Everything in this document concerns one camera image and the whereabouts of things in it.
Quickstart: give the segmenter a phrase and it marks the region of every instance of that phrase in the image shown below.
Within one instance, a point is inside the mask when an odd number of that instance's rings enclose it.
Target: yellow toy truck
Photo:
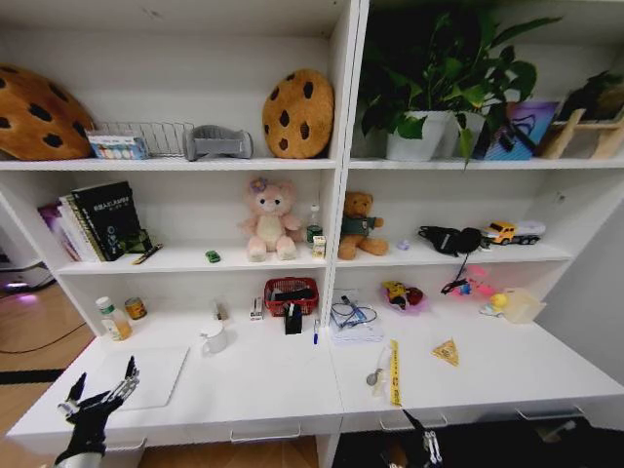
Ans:
[[[521,221],[517,224],[508,221],[494,221],[485,229],[481,229],[483,245],[490,244],[506,246],[520,244],[522,246],[535,244],[546,232],[546,225],[540,221]]]

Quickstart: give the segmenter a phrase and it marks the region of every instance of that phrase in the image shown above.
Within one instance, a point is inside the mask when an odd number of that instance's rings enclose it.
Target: white cutting board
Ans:
[[[121,410],[164,407],[176,386],[188,347],[143,348],[109,354],[95,371],[87,371],[83,398],[112,390],[124,378],[130,357],[135,357],[138,386]]]

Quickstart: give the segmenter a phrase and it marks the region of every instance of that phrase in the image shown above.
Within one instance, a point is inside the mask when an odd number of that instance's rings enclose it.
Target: wooden floor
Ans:
[[[59,286],[35,294],[0,297],[0,350],[36,348],[82,324]],[[52,346],[27,354],[0,354],[0,371],[65,369],[89,344],[93,335],[87,326]],[[47,390],[48,383],[0,385],[1,466],[39,468],[52,465],[54,455],[40,456],[4,439],[4,435]],[[202,444],[149,448],[140,468],[316,468],[314,438],[269,444]]]

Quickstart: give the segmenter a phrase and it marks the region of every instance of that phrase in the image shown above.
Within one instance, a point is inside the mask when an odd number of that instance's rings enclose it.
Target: red basket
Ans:
[[[270,300],[270,297],[274,290],[280,290],[282,293],[292,293],[293,291],[303,290],[309,288],[314,292],[314,297],[311,299],[301,300]],[[303,315],[311,314],[312,311],[319,305],[319,290],[316,288],[316,281],[312,278],[278,278],[275,280],[269,280],[264,285],[264,306],[271,312],[273,317],[283,317],[284,310],[282,306],[285,302],[292,302],[301,306],[301,313]]]

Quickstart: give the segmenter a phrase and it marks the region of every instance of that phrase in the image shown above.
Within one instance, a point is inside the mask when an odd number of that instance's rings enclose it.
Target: green toy car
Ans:
[[[221,257],[216,251],[207,251],[206,258],[210,263],[217,263],[218,261],[221,261]]]

